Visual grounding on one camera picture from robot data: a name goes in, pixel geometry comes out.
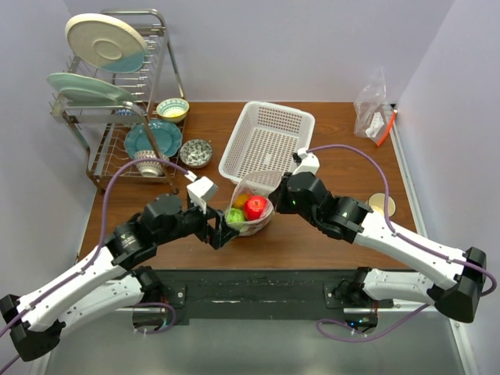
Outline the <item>brown orange fruit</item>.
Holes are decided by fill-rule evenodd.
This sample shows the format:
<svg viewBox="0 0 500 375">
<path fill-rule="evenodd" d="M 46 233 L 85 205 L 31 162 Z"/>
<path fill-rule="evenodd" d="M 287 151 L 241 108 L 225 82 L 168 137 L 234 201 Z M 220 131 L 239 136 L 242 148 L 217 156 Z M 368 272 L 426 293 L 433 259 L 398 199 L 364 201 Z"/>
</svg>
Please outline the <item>brown orange fruit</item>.
<svg viewBox="0 0 500 375">
<path fill-rule="evenodd" d="M 243 209 L 245 203 L 252 197 L 252 194 L 242 193 L 233 200 L 232 207 L 235 209 Z"/>
</svg>

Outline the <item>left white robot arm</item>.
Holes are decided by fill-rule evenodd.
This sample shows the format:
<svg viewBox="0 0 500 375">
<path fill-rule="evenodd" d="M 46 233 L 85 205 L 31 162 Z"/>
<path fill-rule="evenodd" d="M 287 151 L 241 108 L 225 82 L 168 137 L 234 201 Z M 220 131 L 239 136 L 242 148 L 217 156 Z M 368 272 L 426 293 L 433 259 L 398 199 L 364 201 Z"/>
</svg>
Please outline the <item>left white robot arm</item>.
<svg viewBox="0 0 500 375">
<path fill-rule="evenodd" d="M 193 203 L 183 209 L 176 195 L 160 195 L 44 287 L 3 297 L 1 314 L 18 356 L 24 362 L 38 359 L 72 329 L 114 309 L 156 305 L 164 286 L 142 263 L 154 257 L 160 245 L 189 235 L 218 249 L 238 231 L 218 209 Z"/>
</svg>

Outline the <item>red apple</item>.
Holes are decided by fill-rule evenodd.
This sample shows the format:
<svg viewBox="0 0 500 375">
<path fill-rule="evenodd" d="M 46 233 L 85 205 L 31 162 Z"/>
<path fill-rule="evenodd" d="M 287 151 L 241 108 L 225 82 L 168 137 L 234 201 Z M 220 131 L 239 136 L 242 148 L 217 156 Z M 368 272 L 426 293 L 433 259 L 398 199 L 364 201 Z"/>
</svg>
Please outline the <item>red apple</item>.
<svg viewBox="0 0 500 375">
<path fill-rule="evenodd" d="M 246 221 L 259 219 L 267 208 L 267 199 L 261 195 L 253 195 L 243 207 Z"/>
</svg>

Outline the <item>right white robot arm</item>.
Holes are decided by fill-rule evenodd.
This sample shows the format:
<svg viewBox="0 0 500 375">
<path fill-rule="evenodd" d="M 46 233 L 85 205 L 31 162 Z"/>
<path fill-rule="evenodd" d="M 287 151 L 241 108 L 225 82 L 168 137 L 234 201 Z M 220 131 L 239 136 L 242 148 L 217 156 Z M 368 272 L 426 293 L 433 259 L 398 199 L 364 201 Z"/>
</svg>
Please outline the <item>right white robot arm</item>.
<svg viewBox="0 0 500 375">
<path fill-rule="evenodd" d="M 282 176 L 270 194 L 278 213 L 297 214 L 322 234 L 371 248 L 411 268 L 358 270 L 348 286 L 353 305 L 401 299 L 432 305 L 450 319 L 473 322 L 485 284 L 486 253 L 439 244 L 386 220 L 366 203 L 332 195 L 310 172 Z"/>
</svg>

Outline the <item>white perforated plastic basket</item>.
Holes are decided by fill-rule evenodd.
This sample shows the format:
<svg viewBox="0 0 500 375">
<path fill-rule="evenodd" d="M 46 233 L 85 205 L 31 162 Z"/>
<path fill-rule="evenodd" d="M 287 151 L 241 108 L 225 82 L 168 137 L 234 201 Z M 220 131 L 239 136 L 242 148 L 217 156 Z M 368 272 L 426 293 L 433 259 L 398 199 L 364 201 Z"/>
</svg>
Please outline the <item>white perforated plastic basket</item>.
<svg viewBox="0 0 500 375">
<path fill-rule="evenodd" d="M 295 169 L 292 154 L 309 147 L 315 122 L 312 114 L 299 109 L 246 103 L 221 157 L 220 175 L 268 195 L 282 173 Z"/>
</svg>

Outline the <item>clear polka dot zip bag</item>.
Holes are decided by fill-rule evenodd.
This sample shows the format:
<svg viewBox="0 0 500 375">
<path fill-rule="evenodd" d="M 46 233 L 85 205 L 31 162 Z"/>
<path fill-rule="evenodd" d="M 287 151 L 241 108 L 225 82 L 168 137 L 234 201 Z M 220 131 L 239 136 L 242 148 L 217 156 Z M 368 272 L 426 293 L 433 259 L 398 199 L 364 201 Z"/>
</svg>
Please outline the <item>clear polka dot zip bag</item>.
<svg viewBox="0 0 500 375">
<path fill-rule="evenodd" d="M 274 207 L 269 197 L 282 176 L 281 171 L 252 172 L 237 184 L 224 216 L 241 237 L 256 234 L 271 221 Z"/>
</svg>

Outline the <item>green custard apple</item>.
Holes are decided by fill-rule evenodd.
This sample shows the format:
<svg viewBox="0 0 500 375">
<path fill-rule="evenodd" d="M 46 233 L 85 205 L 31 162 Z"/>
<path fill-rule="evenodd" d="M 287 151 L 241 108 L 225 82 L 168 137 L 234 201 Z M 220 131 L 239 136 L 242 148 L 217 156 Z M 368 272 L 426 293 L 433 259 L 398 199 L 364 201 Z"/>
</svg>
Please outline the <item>green custard apple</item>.
<svg viewBox="0 0 500 375">
<path fill-rule="evenodd" d="M 226 221 L 228 223 L 244 223 L 246 219 L 243 210 L 231 207 L 226 212 Z"/>
</svg>

